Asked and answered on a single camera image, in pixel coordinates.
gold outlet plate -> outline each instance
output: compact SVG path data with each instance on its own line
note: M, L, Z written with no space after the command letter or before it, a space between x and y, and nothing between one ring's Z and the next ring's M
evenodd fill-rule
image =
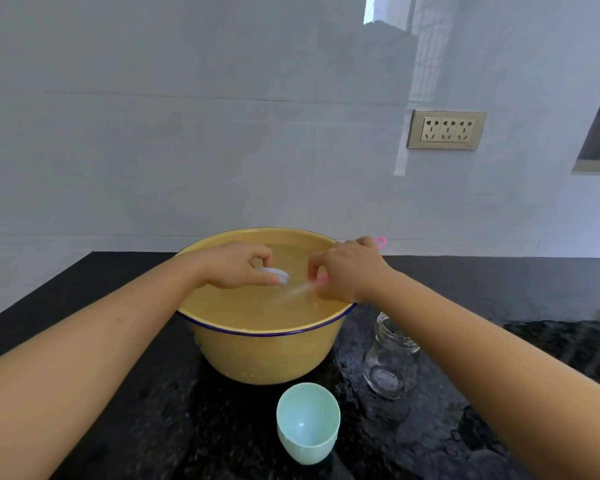
M487 113L483 111L429 111L416 109L411 117L411 131L407 148L430 148L435 150L475 150L480 143L484 120ZM441 136L442 131L430 133L425 124L436 123L444 128L452 127L451 137ZM434 141L427 140L433 134Z

blue rim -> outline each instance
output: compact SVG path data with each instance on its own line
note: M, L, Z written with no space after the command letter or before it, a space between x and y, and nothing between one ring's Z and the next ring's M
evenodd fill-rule
M302 328L300 330L276 331L276 332L272 332L272 333L254 333L254 332L248 332L248 331L227 330L227 329L222 328L222 327L218 327L218 326L215 326L215 325L210 325L209 323L200 322L200 321L196 320L195 318L192 318L192 317L190 317L188 315L185 315L184 313L182 313L179 310L176 311L176 315L180 315L185 320L187 320L187 321L189 321L189 322L191 322L191 323L193 323L195 325L199 325L199 326L201 326L203 328L206 328L208 330L219 331L221 333L228 333L229 335L243 335L243 336L246 336L246 337L282 337L284 335L295 335L297 333L303 333L305 331L315 330L316 328L320 328L320 327L323 327L323 326L327 326L330 323L337 322L338 320L340 320L341 318L343 318L345 315L348 315L349 313L351 313L351 311L356 306L357 306L357 303L352 303L341 314L335 316L331 320L327 320L324 323L318 323L317 325L313 325L313 326L307 327L307 328Z

person's left arm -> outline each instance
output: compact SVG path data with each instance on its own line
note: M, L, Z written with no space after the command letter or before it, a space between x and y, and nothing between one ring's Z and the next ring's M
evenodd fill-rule
M0 479L46 479L193 289L275 285L247 242L169 259L0 357Z

person's right hand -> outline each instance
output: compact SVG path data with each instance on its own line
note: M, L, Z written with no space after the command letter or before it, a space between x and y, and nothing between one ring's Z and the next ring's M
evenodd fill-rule
M368 235L344 244L338 242L311 256L307 270L310 280L317 278L320 266L327 269L329 280L317 288L318 295L346 303L372 300L379 282L393 272Z

wall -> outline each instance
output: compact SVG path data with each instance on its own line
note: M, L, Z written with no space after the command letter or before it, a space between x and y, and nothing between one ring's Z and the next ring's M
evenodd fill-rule
M409 1L0 0L0 310L242 226L600 257L600 177L570 175L600 0ZM400 150L416 107L487 111L480 149Z

